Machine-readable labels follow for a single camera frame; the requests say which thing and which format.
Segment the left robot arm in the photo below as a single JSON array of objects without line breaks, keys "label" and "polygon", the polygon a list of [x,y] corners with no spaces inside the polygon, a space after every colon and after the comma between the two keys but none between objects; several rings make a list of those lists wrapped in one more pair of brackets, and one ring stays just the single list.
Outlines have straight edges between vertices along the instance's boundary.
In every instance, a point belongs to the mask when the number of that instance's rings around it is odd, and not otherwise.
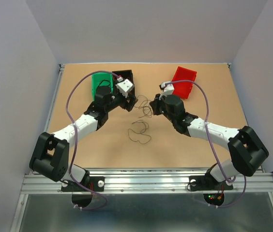
[{"label": "left robot arm", "polygon": [[136,103],[134,86],[116,85],[97,88],[94,101],[77,120],[54,133],[39,135],[29,167],[54,182],[72,181],[78,190],[89,186],[89,173],[69,160],[71,147],[77,148],[79,140],[99,130],[108,120],[108,113],[116,107],[130,112]]}]

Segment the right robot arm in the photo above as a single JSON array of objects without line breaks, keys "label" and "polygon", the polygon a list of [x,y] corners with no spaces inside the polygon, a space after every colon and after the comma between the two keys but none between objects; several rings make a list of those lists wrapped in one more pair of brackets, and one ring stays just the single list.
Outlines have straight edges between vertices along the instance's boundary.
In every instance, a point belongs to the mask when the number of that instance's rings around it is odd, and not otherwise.
[{"label": "right robot arm", "polygon": [[230,159],[217,161],[204,175],[191,177],[188,191],[214,190],[223,183],[232,183],[236,176],[251,177],[268,158],[269,151],[249,126],[228,128],[208,122],[186,112],[183,101],[176,95],[157,94],[150,102],[154,115],[163,115],[180,134],[204,139],[210,147],[219,145],[230,153]]}]

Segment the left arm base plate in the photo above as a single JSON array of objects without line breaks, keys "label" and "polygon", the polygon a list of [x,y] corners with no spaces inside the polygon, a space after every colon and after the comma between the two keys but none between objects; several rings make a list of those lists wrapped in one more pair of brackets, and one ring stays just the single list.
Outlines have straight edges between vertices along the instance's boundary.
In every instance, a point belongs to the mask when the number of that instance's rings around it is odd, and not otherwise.
[{"label": "left arm base plate", "polygon": [[[67,185],[62,183],[61,191],[62,192],[85,192],[86,190],[79,186],[74,181],[65,180]],[[82,180],[81,185],[85,186],[86,188],[96,191],[96,192],[103,192],[104,191],[104,183],[105,177],[104,176],[87,176],[84,180]]]}]

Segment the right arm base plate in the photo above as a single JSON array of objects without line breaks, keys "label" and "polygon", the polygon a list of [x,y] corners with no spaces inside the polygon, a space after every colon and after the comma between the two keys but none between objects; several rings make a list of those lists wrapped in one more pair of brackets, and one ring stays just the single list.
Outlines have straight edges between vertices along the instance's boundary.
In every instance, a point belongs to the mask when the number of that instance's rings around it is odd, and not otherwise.
[{"label": "right arm base plate", "polygon": [[193,175],[189,177],[186,189],[188,191],[210,191],[210,190],[233,190],[233,185],[227,185],[226,182],[217,182],[213,177],[206,175]]}]

